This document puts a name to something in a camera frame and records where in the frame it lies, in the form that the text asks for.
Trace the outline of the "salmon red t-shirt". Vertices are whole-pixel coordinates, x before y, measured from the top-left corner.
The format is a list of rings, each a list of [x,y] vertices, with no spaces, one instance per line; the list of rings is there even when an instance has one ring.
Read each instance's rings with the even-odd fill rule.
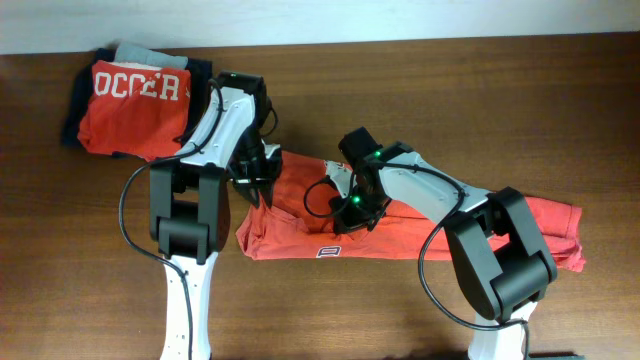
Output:
[[[435,224],[409,206],[392,202],[373,231],[333,232],[331,219],[311,216],[303,205],[309,187],[326,175],[326,162],[291,152],[283,154],[273,201],[252,207],[236,238],[254,260],[373,258],[415,260]],[[526,199],[550,252],[561,269],[581,272],[586,265],[579,238],[582,209],[547,199]]]

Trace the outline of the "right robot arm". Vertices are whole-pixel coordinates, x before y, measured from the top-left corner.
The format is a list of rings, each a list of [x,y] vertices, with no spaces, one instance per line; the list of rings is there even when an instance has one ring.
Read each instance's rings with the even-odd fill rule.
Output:
[[[529,318],[556,280],[557,265],[524,195],[465,184],[405,143],[377,143],[365,128],[346,134],[338,148],[349,167],[344,179],[327,173],[339,192],[330,202],[335,232],[373,230],[394,201],[414,209],[435,225],[419,250],[419,281],[446,317],[473,330],[467,358],[529,358]],[[438,233],[473,322],[449,311],[427,283],[426,253]]]

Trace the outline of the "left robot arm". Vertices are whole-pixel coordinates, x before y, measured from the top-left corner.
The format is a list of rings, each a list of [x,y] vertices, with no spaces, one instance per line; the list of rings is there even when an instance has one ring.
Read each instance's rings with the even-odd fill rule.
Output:
[[[269,206],[282,169],[280,146],[261,132],[275,114],[261,76],[223,71],[176,160],[150,171],[150,235],[167,282],[164,359],[208,359],[213,268],[230,232],[229,191]]]

